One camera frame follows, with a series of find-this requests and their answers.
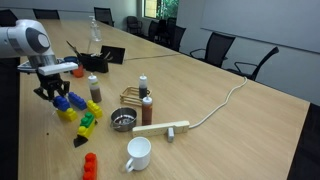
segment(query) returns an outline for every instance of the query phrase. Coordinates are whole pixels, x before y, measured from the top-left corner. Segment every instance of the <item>white cup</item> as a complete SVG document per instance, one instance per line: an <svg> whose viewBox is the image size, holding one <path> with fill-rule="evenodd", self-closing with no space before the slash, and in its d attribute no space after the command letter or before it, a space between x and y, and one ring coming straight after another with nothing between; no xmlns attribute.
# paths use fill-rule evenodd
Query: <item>white cup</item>
<svg viewBox="0 0 320 180"><path fill-rule="evenodd" d="M127 147L129 161L126 164L127 172L132 170L143 170L150 162L151 143L147 138L136 137L132 139Z"/></svg>

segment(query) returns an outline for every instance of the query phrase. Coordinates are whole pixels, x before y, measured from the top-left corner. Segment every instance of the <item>plug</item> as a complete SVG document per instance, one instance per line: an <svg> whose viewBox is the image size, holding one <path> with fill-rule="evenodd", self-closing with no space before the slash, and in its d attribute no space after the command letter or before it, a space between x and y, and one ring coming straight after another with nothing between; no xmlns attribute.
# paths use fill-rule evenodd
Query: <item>plug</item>
<svg viewBox="0 0 320 180"><path fill-rule="evenodd" d="M174 130L172 127L168 128L168 142L172 143L174 139Z"/></svg>

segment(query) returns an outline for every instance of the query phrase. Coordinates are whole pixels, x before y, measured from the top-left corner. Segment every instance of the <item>red block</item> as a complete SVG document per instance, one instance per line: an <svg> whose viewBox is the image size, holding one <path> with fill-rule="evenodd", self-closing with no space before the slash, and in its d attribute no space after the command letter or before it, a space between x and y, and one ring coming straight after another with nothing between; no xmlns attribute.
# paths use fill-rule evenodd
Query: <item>red block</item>
<svg viewBox="0 0 320 180"><path fill-rule="evenodd" d="M97 180L97 165L97 156L93 153L88 153L85 157L82 180Z"/></svg>

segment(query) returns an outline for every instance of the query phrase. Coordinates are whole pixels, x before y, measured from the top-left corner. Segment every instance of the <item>office chair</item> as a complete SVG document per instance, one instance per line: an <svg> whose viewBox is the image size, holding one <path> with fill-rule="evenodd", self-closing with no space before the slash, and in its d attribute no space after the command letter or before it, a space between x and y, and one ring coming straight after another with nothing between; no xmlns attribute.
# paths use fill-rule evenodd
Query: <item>office chair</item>
<svg viewBox="0 0 320 180"><path fill-rule="evenodd" d="M94 7L94 16L97 21L100 21L102 23L105 23L109 26L114 27L114 21L112 19L110 8Z"/></svg>
<svg viewBox="0 0 320 180"><path fill-rule="evenodd" d="M274 48L261 60L261 62L260 62L258 65L256 65L256 64L251 64L251 63L246 63L246 62L234 62L234 65L236 66L237 70L227 69L227 71L232 72L232 73L234 73L234 74L237 74L237 75L239 75L239 76L245 76L245 77L247 77L248 79L251 79L251 80L255 81L255 80L256 80L256 77L257 77L257 75L258 75L258 73L259 73L259 70L260 70L261 66L262 66L268 59L270 59L271 56L273 56L274 54L277 54L278 52L279 52L278 47L274 47ZM253 71L252 74L247 74L247 73L243 73L243 72L240 70L238 64L239 64L239 65L242 64L242 65L255 66L256 68L255 68L255 70Z"/></svg>
<svg viewBox="0 0 320 180"><path fill-rule="evenodd" d="M33 9L37 19L60 19L58 10L50 9Z"/></svg>
<svg viewBox="0 0 320 180"><path fill-rule="evenodd" d="M131 33L131 30L135 30L136 34L141 34L142 22L135 16L127 17L127 31Z"/></svg>
<svg viewBox="0 0 320 180"><path fill-rule="evenodd" d="M18 18L10 9L0 10L0 26L13 27L16 26Z"/></svg>
<svg viewBox="0 0 320 180"><path fill-rule="evenodd" d="M148 29L148 36L144 37L144 39L147 39L151 42L155 42L155 37L158 32L158 26L159 26L159 24L157 22L151 21L151 23L149 25L149 29Z"/></svg>
<svg viewBox="0 0 320 180"><path fill-rule="evenodd" d="M174 51L179 52L180 42L181 42L181 39L182 39L185 31L186 31L186 28L175 25L173 32L170 33L169 44L163 43L163 42L160 42L159 44L162 46L165 46L169 49L172 49Z"/></svg>
<svg viewBox="0 0 320 180"><path fill-rule="evenodd" d="M158 37L160 42L170 44L171 37L173 36L175 31L176 22L177 18L170 17L167 19L166 25L159 25Z"/></svg>
<svg viewBox="0 0 320 180"><path fill-rule="evenodd" d="M206 51L205 57L196 58L196 59L221 68L223 61L227 59L225 56L234 40L235 40L235 37L212 32L209 38L209 41L207 43L206 49L193 50L190 52L190 56L193 58L196 58L194 56L194 53L200 50L204 50Z"/></svg>

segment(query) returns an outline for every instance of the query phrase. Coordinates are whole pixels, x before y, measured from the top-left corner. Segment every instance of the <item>power cord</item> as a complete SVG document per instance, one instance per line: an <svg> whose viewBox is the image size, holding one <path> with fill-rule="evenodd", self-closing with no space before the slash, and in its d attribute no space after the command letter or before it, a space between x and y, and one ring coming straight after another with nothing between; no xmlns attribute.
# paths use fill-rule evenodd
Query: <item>power cord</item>
<svg viewBox="0 0 320 180"><path fill-rule="evenodd" d="M229 92L229 94L227 95L226 97L226 100L224 101L224 103L222 103L220 106L218 106L216 109L214 109L213 111L211 111L205 118L203 118L201 121L199 121L197 124L194 124L192 126L189 126L189 129L192 129L192 128L196 128L198 126L200 126L202 123L204 123L213 113L215 113L217 110L219 110L220 108L222 108L223 106L225 106L228 101L229 101L229 97L230 95L233 93L234 90L238 89L238 88L241 88L242 86L244 86L246 83L247 83L248 79L247 77L244 77L244 82L239 85L239 86L236 86L234 88L231 89L231 91Z"/></svg>

